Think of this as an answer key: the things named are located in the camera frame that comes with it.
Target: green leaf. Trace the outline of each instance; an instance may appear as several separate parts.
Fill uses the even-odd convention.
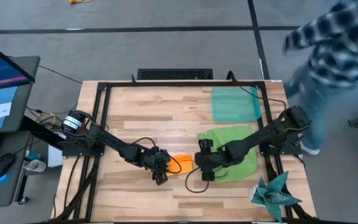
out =
[[[266,189],[269,192],[281,192],[281,189],[283,189],[284,184],[287,181],[287,178],[288,178],[288,171],[274,178],[274,180],[272,180],[270,183],[266,185]]]
[[[266,194],[266,201],[272,203],[279,203],[280,205],[294,205],[298,202],[302,202],[295,197],[285,193],[269,192]]]
[[[258,187],[266,187],[266,184],[262,178],[260,178],[260,180],[259,180]]]
[[[265,202],[266,209],[275,219],[277,219],[280,223],[283,222],[281,209],[276,203]]]
[[[255,203],[257,205],[264,205],[265,204],[264,199],[258,193],[254,194],[254,197],[252,198],[251,202]]]
[[[267,189],[263,188],[263,187],[257,187],[256,188],[256,192],[258,192],[258,194],[265,200],[266,199],[266,194],[267,194]]]

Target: yellow object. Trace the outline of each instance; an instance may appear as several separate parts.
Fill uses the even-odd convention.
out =
[[[50,114],[50,117],[51,118],[53,117],[53,121],[52,121],[52,127],[53,127],[53,125],[55,124],[55,121],[56,121],[56,115],[52,112],[47,111],[47,112],[40,113],[38,116],[35,117],[35,121],[37,121],[37,120],[41,121],[40,118],[45,114]]]
[[[173,158],[176,159],[181,166],[181,171],[179,174],[187,174],[193,170],[193,158],[191,155],[184,154],[179,156],[173,156]],[[171,159],[171,161],[168,163],[168,170],[171,172],[178,172],[179,169],[179,165],[173,159]]]
[[[86,3],[86,2],[91,2],[93,0],[68,0],[68,2],[70,4],[77,4],[77,3]]]

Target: person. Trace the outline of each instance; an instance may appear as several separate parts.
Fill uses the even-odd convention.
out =
[[[358,0],[342,0],[329,12],[289,33],[283,53],[314,46],[308,61],[284,83],[288,98],[299,95],[309,119],[301,148],[317,155],[324,140],[328,103],[358,82]]]

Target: plaid shirt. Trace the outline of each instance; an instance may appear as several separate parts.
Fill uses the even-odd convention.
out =
[[[283,50],[315,45],[310,75],[331,87],[358,81],[358,0],[341,0],[331,10],[285,37]]]

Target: jeans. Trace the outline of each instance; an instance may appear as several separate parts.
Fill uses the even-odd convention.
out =
[[[293,77],[284,83],[284,89],[288,98],[299,94],[299,106],[312,121],[309,128],[303,132],[302,143],[309,149],[320,149],[324,141],[326,108],[343,90],[325,86],[312,79],[307,64],[295,71]]]

